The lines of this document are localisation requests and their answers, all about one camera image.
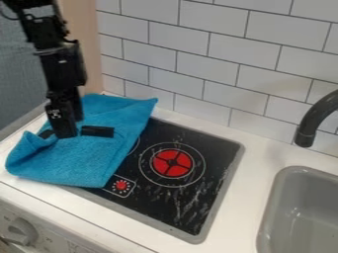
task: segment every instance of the red burner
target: red burner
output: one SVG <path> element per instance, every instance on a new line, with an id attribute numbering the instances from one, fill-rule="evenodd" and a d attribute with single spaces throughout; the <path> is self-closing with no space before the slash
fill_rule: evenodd
<path id="1" fill-rule="evenodd" d="M 152 159 L 153 168 L 163 176 L 178 178 L 187 175 L 192 167 L 192 158 L 185 152 L 167 149 L 158 152 Z"/>

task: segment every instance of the white tile wall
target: white tile wall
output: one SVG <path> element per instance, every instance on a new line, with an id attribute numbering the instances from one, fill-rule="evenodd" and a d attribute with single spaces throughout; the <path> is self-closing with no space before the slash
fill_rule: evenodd
<path id="1" fill-rule="evenodd" d="M 312 150 L 338 156 L 338 136 L 335 134 L 318 131 Z"/>
<path id="2" fill-rule="evenodd" d="M 145 43 L 124 41 L 125 59 L 175 70 L 176 51 Z"/>
<path id="3" fill-rule="evenodd" d="M 311 91 L 309 93 L 307 102 L 310 104 L 314 104 L 323 97 L 325 97 L 327 94 L 338 90 L 338 85 L 335 83 L 328 83 L 328 82 L 322 82 L 315 80 L 313 82 Z"/>
<path id="4" fill-rule="evenodd" d="M 103 85 L 105 91 L 121 96 L 125 95 L 125 81 L 123 79 L 109 75 L 103 75 Z"/>
<path id="5" fill-rule="evenodd" d="M 150 43 L 197 54 L 207 54 L 209 34 L 150 23 Z"/>
<path id="6" fill-rule="evenodd" d="M 159 90 L 149 86 L 139 85 L 137 83 L 126 81 L 126 96 L 131 98 L 158 98 L 156 106 L 173 110 L 174 108 L 174 94 L 171 92 Z"/>
<path id="7" fill-rule="evenodd" d="M 204 82 L 198 78 L 151 68 L 150 85 L 163 90 L 201 99 Z"/>
<path id="8" fill-rule="evenodd" d="M 180 25 L 221 34 L 244 36 L 248 11 L 182 1 Z"/>
<path id="9" fill-rule="evenodd" d="M 332 25 L 325 51 L 338 54 L 338 24 Z"/>
<path id="10" fill-rule="evenodd" d="M 338 82 L 338 55 L 283 46 L 278 70 Z"/>
<path id="11" fill-rule="evenodd" d="M 123 57 L 122 39 L 100 35 L 100 47 L 102 54 Z"/>
<path id="12" fill-rule="evenodd" d="M 96 0 L 96 9 L 105 12 L 120 13 L 120 0 Z"/>
<path id="13" fill-rule="evenodd" d="M 215 4 L 287 14 L 292 0 L 215 0 Z"/>
<path id="14" fill-rule="evenodd" d="M 338 0 L 98 0 L 104 87 L 292 143 L 311 104 L 338 87 L 337 7 Z M 338 156 L 337 127 L 335 112 L 313 149 Z"/>
<path id="15" fill-rule="evenodd" d="M 263 115 L 268 96 L 207 81 L 204 99 L 227 107 Z"/>
<path id="16" fill-rule="evenodd" d="M 276 44 L 212 34 L 209 56 L 274 69 L 279 51 Z"/>
<path id="17" fill-rule="evenodd" d="M 298 125 L 309 108 L 305 103 L 271 96 L 266 116 Z"/>
<path id="18" fill-rule="evenodd" d="M 147 84 L 148 67 L 128 61 L 102 56 L 102 72 L 126 80 Z"/>
<path id="19" fill-rule="evenodd" d="M 241 66 L 238 87 L 305 101 L 311 79 L 256 67 Z"/>
<path id="20" fill-rule="evenodd" d="M 148 23 L 120 15 L 98 13 L 99 32 L 138 42 L 148 41 Z"/>
<path id="21" fill-rule="evenodd" d="M 310 107 L 308 104 L 270 97 L 266 116 L 299 125 L 302 117 L 307 113 Z M 338 113 L 333 113 L 321 124 L 319 129 L 335 133 L 337 127 Z"/>
<path id="22" fill-rule="evenodd" d="M 322 50 L 329 26 L 325 22 L 252 12 L 247 38 Z"/>
<path id="23" fill-rule="evenodd" d="M 177 24 L 179 0 L 123 0 L 124 15 Z"/>
<path id="24" fill-rule="evenodd" d="M 177 71 L 215 82 L 234 85 L 236 82 L 238 64 L 217 59 L 211 59 L 190 53 L 179 52 Z"/>
<path id="25" fill-rule="evenodd" d="M 336 0 L 295 0 L 292 15 L 338 22 L 337 10 Z"/>
<path id="26" fill-rule="evenodd" d="M 296 131 L 296 125 L 237 110 L 232 111 L 230 126 L 287 143 L 293 141 Z"/>
<path id="27" fill-rule="evenodd" d="M 176 95 L 175 111 L 205 121 L 227 126 L 230 109 L 205 101 Z"/>

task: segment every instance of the white subway tile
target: white subway tile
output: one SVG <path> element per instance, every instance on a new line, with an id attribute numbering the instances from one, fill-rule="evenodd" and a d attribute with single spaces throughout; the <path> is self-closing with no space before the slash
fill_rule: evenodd
<path id="1" fill-rule="evenodd" d="M 205 101 L 176 95 L 175 111 L 216 124 L 227 125 L 230 109 Z"/>
<path id="2" fill-rule="evenodd" d="M 280 46 L 265 42 L 211 35 L 209 55 L 238 63 L 274 69 Z"/>
<path id="3" fill-rule="evenodd" d="M 332 24 L 325 51 L 338 54 L 338 24 Z"/>
<path id="4" fill-rule="evenodd" d="M 148 42 L 148 22 L 98 12 L 99 32 L 138 42 Z"/>
<path id="5" fill-rule="evenodd" d="M 209 34 L 150 23 L 150 43 L 197 54 L 207 54 Z"/>
<path id="6" fill-rule="evenodd" d="M 263 114 L 268 95 L 206 82 L 204 100 L 243 111 Z"/>
<path id="7" fill-rule="evenodd" d="M 100 35 L 101 53 L 122 58 L 122 40 L 110 36 Z"/>
<path id="8" fill-rule="evenodd" d="M 133 82 L 126 81 L 126 96 L 137 99 L 158 98 L 158 107 L 167 110 L 173 110 L 174 107 L 173 93 Z"/>
<path id="9" fill-rule="evenodd" d="M 325 22 L 252 12 L 246 37 L 322 50 L 328 29 Z"/>
<path id="10" fill-rule="evenodd" d="M 319 129 L 335 133 L 337 127 L 338 127 L 338 112 L 334 112 L 321 123 Z"/>
<path id="11" fill-rule="evenodd" d="M 288 14 L 292 0 L 215 0 L 215 4 Z"/>
<path id="12" fill-rule="evenodd" d="M 289 123 L 299 124 L 310 107 L 310 105 L 305 103 L 272 96 L 268 102 L 266 116 Z"/>
<path id="13" fill-rule="evenodd" d="M 178 0 L 123 0 L 123 14 L 177 25 Z"/>
<path id="14" fill-rule="evenodd" d="M 99 11 L 120 13 L 120 0 L 96 0 L 96 9 Z"/>
<path id="15" fill-rule="evenodd" d="M 310 107 L 309 104 L 270 97 L 266 116 L 299 125 Z M 319 129 L 334 133 L 337 127 L 338 113 L 335 112 L 324 120 Z"/>
<path id="16" fill-rule="evenodd" d="M 150 68 L 150 85 L 167 91 L 202 98 L 203 80 Z"/>
<path id="17" fill-rule="evenodd" d="M 338 55 L 283 46 L 278 70 L 338 82 Z"/>
<path id="18" fill-rule="evenodd" d="M 295 0 L 292 15 L 338 22 L 337 0 Z"/>
<path id="19" fill-rule="evenodd" d="M 102 72 L 137 83 L 148 83 L 148 67 L 120 59 L 102 56 Z"/>
<path id="20" fill-rule="evenodd" d="M 338 90 L 338 84 L 315 80 L 310 90 L 307 102 L 314 104 L 335 90 Z"/>
<path id="21" fill-rule="evenodd" d="M 103 75 L 103 85 L 105 91 L 121 96 L 125 95 L 125 84 L 123 79 L 109 75 Z"/>
<path id="22" fill-rule="evenodd" d="M 180 25 L 242 37 L 247 16 L 244 10 L 182 1 Z"/>
<path id="23" fill-rule="evenodd" d="M 229 85 L 236 81 L 238 64 L 235 63 L 179 52 L 177 64 L 177 71 L 187 75 Z"/>
<path id="24" fill-rule="evenodd" d="M 232 111 L 230 127 L 287 143 L 293 141 L 296 131 L 296 125 L 237 110 Z"/>
<path id="25" fill-rule="evenodd" d="M 310 149 L 338 156 L 338 135 L 318 131 L 314 144 L 310 147 Z"/>
<path id="26" fill-rule="evenodd" d="M 125 59 L 175 70 L 176 51 L 149 44 L 124 41 Z"/>
<path id="27" fill-rule="evenodd" d="M 237 86 L 304 102 L 310 84 L 308 78 L 240 66 Z"/>

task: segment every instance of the stove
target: stove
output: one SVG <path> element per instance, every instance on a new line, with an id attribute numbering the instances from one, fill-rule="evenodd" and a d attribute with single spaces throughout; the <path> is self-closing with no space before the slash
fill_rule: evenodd
<path id="1" fill-rule="evenodd" d="M 103 189 L 67 190 L 189 243 L 201 243 L 242 153 L 239 143 L 150 119 Z"/>

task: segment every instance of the gray sink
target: gray sink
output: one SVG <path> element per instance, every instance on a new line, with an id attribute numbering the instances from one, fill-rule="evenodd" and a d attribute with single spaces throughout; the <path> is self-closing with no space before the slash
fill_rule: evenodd
<path id="1" fill-rule="evenodd" d="M 257 250 L 337 253 L 338 177 L 306 167 L 282 170 L 266 206 Z"/>

